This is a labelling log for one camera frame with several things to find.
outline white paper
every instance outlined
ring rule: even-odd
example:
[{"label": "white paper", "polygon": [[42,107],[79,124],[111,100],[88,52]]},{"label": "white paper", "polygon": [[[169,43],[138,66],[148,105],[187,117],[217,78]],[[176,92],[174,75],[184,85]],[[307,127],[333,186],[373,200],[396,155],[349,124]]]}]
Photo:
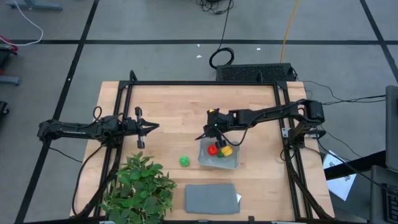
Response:
[{"label": "white paper", "polygon": [[[329,153],[337,156],[331,150],[329,150]],[[328,154],[328,155],[326,155],[326,157],[323,160],[323,169],[326,169],[326,168],[329,168],[329,167],[332,167],[332,166],[335,166],[338,164],[342,164],[342,162]],[[349,175],[346,177],[340,177],[340,178],[337,178],[334,180],[328,180],[328,188],[337,197],[339,197],[345,201],[348,197],[351,187],[353,186],[355,177],[356,177],[356,174],[352,174],[352,175]]]},{"label": "white paper", "polygon": [[241,195],[240,194],[236,194],[236,200],[238,200],[238,203],[240,202],[240,200],[241,200]]}]

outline white cable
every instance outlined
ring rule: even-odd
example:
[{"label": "white cable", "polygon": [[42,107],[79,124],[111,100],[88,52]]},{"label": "white cable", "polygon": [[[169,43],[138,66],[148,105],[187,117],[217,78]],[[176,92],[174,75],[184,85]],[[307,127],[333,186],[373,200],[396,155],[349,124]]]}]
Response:
[{"label": "white cable", "polygon": [[27,44],[13,44],[13,43],[10,43],[10,42],[4,40],[4,39],[1,38],[1,37],[0,37],[0,40],[2,40],[4,43],[9,44],[9,45],[11,45],[11,46],[28,46],[28,45],[31,45],[31,44],[39,43],[39,42],[43,39],[44,31],[42,30],[42,28],[40,28],[38,25],[36,25],[34,22],[32,22],[30,19],[28,19],[28,18],[24,15],[24,13],[21,11],[21,9],[19,8],[18,3],[17,3],[15,0],[13,0],[13,1],[14,1],[15,5],[17,6],[18,11],[21,13],[21,15],[22,15],[27,21],[29,21],[33,26],[36,26],[36,28],[38,28],[38,29],[42,32],[42,35],[40,36],[40,39],[39,39],[39,40],[30,42],[30,43],[27,43]]}]

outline gray towel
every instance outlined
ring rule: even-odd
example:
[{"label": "gray towel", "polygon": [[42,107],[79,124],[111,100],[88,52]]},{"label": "gray towel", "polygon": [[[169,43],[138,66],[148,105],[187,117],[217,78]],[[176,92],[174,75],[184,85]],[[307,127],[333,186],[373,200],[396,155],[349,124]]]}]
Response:
[{"label": "gray towel", "polygon": [[213,215],[239,213],[234,185],[186,185],[185,211]]}]

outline red ball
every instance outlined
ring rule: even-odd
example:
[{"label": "red ball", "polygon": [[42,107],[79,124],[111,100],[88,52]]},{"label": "red ball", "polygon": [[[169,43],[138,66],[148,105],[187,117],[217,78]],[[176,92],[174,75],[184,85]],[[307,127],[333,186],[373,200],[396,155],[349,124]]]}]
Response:
[{"label": "red ball", "polygon": [[207,152],[211,156],[217,156],[218,149],[217,149],[216,145],[212,144],[212,145],[209,145],[209,147],[207,148]]}]

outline plastic bin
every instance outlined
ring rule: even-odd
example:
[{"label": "plastic bin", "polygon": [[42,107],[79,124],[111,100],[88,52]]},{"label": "plastic bin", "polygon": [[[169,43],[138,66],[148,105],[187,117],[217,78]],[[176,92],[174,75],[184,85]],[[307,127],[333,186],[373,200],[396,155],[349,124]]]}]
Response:
[{"label": "plastic bin", "polygon": [[230,156],[219,158],[217,156],[211,156],[207,152],[209,145],[216,142],[215,138],[204,138],[200,140],[198,162],[202,166],[216,167],[220,169],[237,169],[239,167],[239,160],[241,152],[239,146],[231,146],[233,153]]}]

